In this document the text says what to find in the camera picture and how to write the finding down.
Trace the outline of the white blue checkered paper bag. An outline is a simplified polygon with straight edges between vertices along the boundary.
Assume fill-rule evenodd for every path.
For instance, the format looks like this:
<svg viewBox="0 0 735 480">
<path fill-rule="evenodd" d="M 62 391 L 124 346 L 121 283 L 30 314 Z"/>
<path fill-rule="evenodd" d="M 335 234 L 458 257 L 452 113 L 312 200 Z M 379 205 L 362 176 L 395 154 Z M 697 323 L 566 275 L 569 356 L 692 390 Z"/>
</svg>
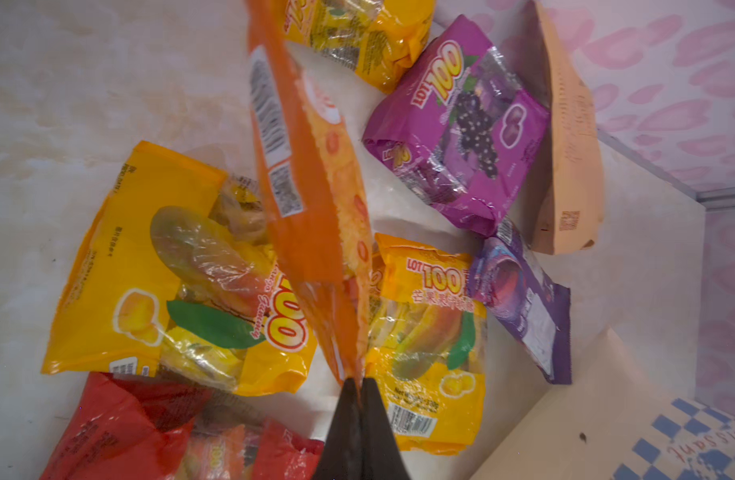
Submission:
<svg viewBox="0 0 735 480">
<path fill-rule="evenodd" d="M 474 476 L 735 479 L 735 416 L 655 386 L 607 329 Z"/>
</svg>

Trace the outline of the red fruit candy bag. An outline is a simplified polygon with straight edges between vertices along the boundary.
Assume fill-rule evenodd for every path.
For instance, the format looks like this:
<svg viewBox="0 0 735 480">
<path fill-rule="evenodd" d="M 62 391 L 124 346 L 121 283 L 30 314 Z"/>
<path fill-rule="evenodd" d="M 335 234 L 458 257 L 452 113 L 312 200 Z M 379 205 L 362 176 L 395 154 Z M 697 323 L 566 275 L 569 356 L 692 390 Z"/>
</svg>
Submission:
<svg viewBox="0 0 735 480">
<path fill-rule="evenodd" d="M 309 479 L 324 450 L 241 397 L 92 373 L 45 479 Z"/>
</svg>

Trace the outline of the orange snack packet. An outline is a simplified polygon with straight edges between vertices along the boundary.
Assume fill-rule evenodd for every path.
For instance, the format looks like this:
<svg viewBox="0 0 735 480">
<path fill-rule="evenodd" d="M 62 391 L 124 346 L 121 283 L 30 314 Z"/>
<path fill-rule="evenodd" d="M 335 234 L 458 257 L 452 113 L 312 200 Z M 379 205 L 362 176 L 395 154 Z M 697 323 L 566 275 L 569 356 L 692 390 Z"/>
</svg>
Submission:
<svg viewBox="0 0 735 480">
<path fill-rule="evenodd" d="M 373 236 L 341 112 L 291 58 L 273 1 L 250 1 L 257 172 L 279 264 L 339 382 L 365 376 Z"/>
</svg>

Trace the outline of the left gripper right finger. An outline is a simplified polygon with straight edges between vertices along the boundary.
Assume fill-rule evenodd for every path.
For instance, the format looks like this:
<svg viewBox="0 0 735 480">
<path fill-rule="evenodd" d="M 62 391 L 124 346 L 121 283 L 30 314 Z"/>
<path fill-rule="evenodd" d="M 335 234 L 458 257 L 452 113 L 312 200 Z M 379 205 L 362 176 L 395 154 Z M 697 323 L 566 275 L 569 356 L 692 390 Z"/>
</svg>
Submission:
<svg viewBox="0 0 735 480">
<path fill-rule="evenodd" d="M 375 379 L 363 380 L 360 402 L 363 451 L 361 478 L 410 480 Z"/>
</svg>

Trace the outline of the peach paper snack pouch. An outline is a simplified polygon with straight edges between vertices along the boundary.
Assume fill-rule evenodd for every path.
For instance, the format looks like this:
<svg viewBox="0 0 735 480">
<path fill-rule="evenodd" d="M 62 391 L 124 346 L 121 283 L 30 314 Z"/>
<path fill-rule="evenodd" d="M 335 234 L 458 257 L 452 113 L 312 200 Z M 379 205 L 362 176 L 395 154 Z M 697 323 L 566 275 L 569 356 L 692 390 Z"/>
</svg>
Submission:
<svg viewBox="0 0 735 480">
<path fill-rule="evenodd" d="M 549 109 L 543 156 L 551 180 L 537 212 L 533 249 L 547 255 L 592 248 L 605 216 L 605 175 L 591 89 L 581 80 L 549 10 L 523 8 L 513 64 L 529 93 Z"/>
</svg>

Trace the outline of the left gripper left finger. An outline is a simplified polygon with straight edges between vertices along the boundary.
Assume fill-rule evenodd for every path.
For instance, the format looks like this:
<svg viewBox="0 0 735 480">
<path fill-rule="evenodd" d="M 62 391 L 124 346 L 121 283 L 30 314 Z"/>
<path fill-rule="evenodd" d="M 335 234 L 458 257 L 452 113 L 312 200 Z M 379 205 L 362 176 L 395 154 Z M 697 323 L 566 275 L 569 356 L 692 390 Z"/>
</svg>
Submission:
<svg viewBox="0 0 735 480">
<path fill-rule="evenodd" d="M 363 471 L 361 408 L 358 386 L 345 381 L 325 447 L 312 480 L 360 480 Z"/>
</svg>

